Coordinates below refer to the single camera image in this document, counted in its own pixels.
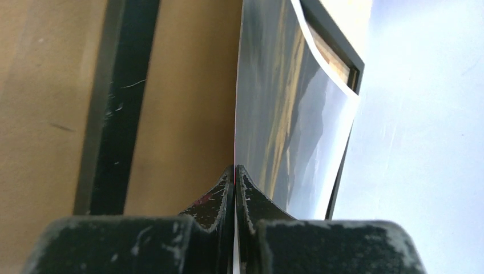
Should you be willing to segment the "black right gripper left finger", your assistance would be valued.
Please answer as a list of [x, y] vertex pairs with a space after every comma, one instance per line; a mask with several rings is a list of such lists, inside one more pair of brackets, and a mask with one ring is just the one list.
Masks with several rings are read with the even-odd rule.
[[71, 216], [50, 223], [23, 273], [231, 273], [234, 167], [175, 216]]

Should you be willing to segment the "black picture frame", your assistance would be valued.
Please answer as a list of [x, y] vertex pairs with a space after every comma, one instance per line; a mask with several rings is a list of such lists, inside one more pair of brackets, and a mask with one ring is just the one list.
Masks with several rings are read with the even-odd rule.
[[109, 1], [76, 215], [175, 215], [242, 164], [329, 219], [365, 68], [335, 1]]

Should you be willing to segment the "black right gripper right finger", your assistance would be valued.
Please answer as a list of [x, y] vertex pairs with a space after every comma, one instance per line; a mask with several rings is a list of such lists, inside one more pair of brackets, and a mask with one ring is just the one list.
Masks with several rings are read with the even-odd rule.
[[298, 220], [235, 167], [241, 273], [425, 273], [406, 231], [390, 221]]

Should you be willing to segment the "mountain landscape photo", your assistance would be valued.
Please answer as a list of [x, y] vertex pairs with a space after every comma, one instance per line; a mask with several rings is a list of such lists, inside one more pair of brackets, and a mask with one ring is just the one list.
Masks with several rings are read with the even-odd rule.
[[364, 62], [325, 1], [244, 1], [235, 113], [238, 273], [259, 219], [333, 216]]

